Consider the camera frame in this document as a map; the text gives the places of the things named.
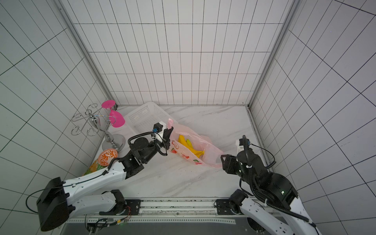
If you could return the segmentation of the white perforated plastic basket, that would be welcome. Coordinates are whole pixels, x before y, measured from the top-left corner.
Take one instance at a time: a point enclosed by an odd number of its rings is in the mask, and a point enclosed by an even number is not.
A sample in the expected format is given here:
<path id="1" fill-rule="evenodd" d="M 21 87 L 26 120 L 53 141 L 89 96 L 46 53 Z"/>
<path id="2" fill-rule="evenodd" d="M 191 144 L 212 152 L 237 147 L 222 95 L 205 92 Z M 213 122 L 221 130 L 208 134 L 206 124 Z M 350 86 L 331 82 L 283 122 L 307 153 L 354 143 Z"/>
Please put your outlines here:
<path id="1" fill-rule="evenodd" d="M 151 131 L 157 122 L 168 123 L 169 119 L 178 123 L 171 115 L 153 102 L 148 102 L 124 116 L 125 123 L 135 134 Z"/>

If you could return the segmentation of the yellow banana bunch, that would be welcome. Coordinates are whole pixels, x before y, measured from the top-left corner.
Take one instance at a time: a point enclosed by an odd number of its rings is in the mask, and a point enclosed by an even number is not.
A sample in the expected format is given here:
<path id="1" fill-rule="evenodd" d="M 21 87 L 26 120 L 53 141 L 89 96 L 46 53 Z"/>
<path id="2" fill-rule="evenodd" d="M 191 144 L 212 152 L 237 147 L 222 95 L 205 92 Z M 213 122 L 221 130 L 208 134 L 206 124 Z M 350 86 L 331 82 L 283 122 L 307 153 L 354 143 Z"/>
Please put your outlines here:
<path id="1" fill-rule="evenodd" d="M 184 147 L 186 147 L 189 151 L 191 151 L 198 158 L 201 158 L 205 154 L 204 151 L 195 150 L 193 148 L 191 141 L 189 139 L 185 139 L 185 137 L 182 135 L 179 136 L 178 142 L 182 144 Z"/>

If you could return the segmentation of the pink plastic bag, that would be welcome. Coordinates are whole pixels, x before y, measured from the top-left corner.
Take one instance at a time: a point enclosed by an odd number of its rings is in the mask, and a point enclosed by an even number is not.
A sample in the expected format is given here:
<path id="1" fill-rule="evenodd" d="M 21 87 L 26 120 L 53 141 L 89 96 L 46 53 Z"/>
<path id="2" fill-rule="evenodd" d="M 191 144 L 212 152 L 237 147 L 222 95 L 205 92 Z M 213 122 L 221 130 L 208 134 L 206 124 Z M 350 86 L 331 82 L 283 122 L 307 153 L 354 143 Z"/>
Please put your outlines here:
<path id="1" fill-rule="evenodd" d="M 177 154 L 195 165 L 210 166 L 214 168 L 222 167 L 220 157 L 224 154 L 224 152 L 214 146 L 208 137 L 198 135 L 189 127 L 174 123 L 174 120 L 172 119 L 168 120 L 167 127 L 173 127 L 173 131 L 170 136 L 169 151 L 171 153 Z M 201 158 L 196 157 L 191 151 L 178 142 L 180 135 L 184 136 L 185 139 L 189 139 L 195 150 L 204 151 L 205 154 Z"/>

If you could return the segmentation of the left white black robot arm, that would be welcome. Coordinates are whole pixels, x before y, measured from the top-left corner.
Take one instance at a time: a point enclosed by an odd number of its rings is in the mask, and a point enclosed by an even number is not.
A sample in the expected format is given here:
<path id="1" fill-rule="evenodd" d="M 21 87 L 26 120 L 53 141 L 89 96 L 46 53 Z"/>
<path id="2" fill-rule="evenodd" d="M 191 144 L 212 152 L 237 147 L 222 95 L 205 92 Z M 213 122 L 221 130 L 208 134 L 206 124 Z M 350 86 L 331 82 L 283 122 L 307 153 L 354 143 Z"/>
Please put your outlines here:
<path id="1" fill-rule="evenodd" d="M 122 215 L 130 212 L 120 190 L 110 190 L 95 195 L 113 183 L 131 178 L 144 169 L 156 154 L 163 156 L 169 150 L 173 128 L 159 122 L 153 130 L 128 139 L 130 151 L 120 158 L 113 158 L 109 165 L 87 175 L 62 181 L 60 177 L 49 181 L 39 190 L 36 202 L 42 232 L 51 231 L 76 216 L 98 213 L 100 215 Z"/>

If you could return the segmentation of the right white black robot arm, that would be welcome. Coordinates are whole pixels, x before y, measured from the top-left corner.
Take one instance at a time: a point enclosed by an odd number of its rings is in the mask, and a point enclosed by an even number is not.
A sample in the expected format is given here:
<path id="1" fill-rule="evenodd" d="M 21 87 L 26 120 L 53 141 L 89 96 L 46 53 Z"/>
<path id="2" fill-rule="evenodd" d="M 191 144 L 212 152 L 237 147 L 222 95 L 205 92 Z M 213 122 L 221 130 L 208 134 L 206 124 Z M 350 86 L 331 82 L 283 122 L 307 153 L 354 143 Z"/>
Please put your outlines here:
<path id="1" fill-rule="evenodd" d="M 238 147 L 238 153 L 221 156 L 222 167 L 250 187 L 251 194 L 236 190 L 229 198 L 234 214 L 243 214 L 273 235 L 319 235 L 317 225 L 306 212 L 291 182 L 271 172 L 252 149 Z"/>

